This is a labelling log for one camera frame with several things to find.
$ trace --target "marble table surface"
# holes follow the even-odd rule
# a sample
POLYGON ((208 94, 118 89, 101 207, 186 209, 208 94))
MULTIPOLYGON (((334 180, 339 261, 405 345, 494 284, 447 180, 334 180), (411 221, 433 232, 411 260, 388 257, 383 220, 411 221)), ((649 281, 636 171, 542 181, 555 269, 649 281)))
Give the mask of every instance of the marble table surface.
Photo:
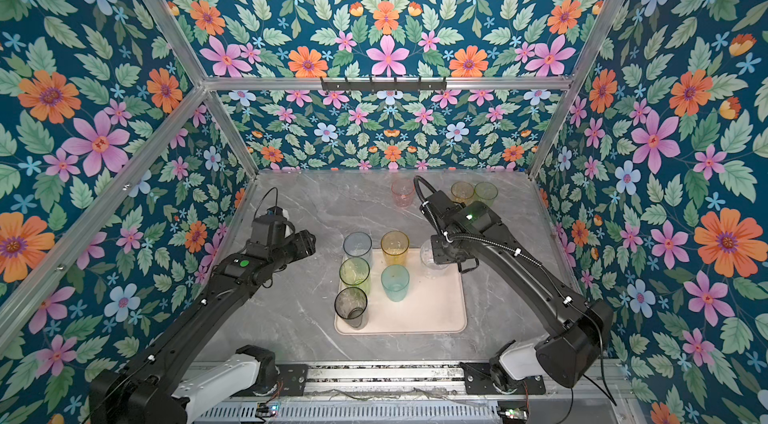
MULTIPOLYGON (((378 247, 391 229, 408 234, 419 247, 432 228, 418 210, 397 208, 390 185, 413 171, 264 171, 256 180, 256 199, 226 254, 250 237, 255 205, 272 186, 280 190, 279 205, 288 210, 297 230, 317 237, 317 252, 275 275, 270 289, 260 289, 236 311, 200 352, 198 361, 222 361, 240 346, 254 344, 276 353, 277 360, 486 360, 510 340, 544 333, 542 324, 522 298, 488 266, 463 275, 467 326, 461 333, 343 336, 333 326, 333 301, 339 290, 343 238, 368 232, 378 247)), ((499 189, 493 205, 514 236, 533 256, 563 279, 564 265, 554 246, 538 191, 519 172, 428 171, 422 173, 437 189, 450 193, 456 181, 490 181, 499 189)))

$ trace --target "cable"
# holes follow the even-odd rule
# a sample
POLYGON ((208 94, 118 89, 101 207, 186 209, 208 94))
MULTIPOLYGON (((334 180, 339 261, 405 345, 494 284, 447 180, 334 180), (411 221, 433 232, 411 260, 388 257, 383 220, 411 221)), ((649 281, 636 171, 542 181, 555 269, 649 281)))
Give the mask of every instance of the cable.
POLYGON ((568 412, 565 414, 565 417, 563 419, 560 419, 555 424, 562 424, 565 419, 568 418, 568 416, 571 415, 571 410, 574 408, 574 390, 571 388, 571 405, 568 407, 568 412))

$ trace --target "beige tray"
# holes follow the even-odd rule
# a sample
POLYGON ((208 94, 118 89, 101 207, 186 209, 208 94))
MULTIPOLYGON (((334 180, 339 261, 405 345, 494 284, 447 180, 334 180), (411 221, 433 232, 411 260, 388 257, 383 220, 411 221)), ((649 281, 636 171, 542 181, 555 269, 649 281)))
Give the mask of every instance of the beige tray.
POLYGON ((408 295, 393 303, 382 287, 381 273, 386 267, 382 250, 373 250, 371 292, 366 309, 368 323, 357 330, 336 316, 335 328, 339 334, 460 333, 464 330, 467 311, 458 267, 448 266, 442 275, 430 278, 426 276, 427 269, 418 251, 412 247, 406 257, 410 275, 408 295))

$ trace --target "light blue flower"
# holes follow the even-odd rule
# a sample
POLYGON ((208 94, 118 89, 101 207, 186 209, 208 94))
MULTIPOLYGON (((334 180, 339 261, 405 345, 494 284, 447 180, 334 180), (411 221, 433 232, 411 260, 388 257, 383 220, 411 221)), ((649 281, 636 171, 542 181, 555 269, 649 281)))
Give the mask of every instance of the light blue flower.
POLYGON ((747 53, 746 58, 744 59, 743 63, 736 63, 737 68, 741 68, 741 71, 739 71, 739 76, 749 71, 751 74, 755 72, 755 66, 756 64, 759 64, 763 61, 763 58, 755 58, 752 59, 754 55, 752 53, 747 53))
POLYGON ((27 214, 27 211, 29 211, 31 208, 38 207, 35 203, 32 202, 34 195, 27 195, 26 198, 23 198, 22 195, 13 195, 13 199, 16 201, 16 204, 11 206, 11 211, 21 209, 23 215, 27 214))
POLYGON ((18 164, 19 169, 26 169, 27 176, 31 176, 33 172, 40 172, 39 166, 42 161, 33 161, 31 156, 27 156, 26 162, 20 162, 18 164))
POLYGON ((22 42, 20 41, 20 39, 22 38, 22 36, 21 36, 20 34, 18 34, 18 33, 16 33, 16 34, 14 34, 13 36, 11 36, 10 34, 8 34, 8 32, 7 32, 7 31, 3 31, 3 32, 2 32, 2 35, 4 35, 4 36, 5 36, 5 39, 6 39, 6 40, 8 40, 8 41, 5 41, 5 43, 4 43, 4 44, 5 44, 5 47, 7 47, 7 48, 9 48, 9 47, 13 47, 13 49, 14 49, 14 51, 16 51, 16 53, 18 53, 19 51, 21 51, 21 48, 25 48, 25 47, 27 47, 27 44, 26 44, 26 43, 22 43, 22 42))
POLYGON ((709 203, 706 206, 707 209, 715 208, 716 211, 719 211, 720 207, 725 204, 725 199, 720 199, 720 194, 717 191, 712 193, 712 197, 707 196, 704 199, 709 203))

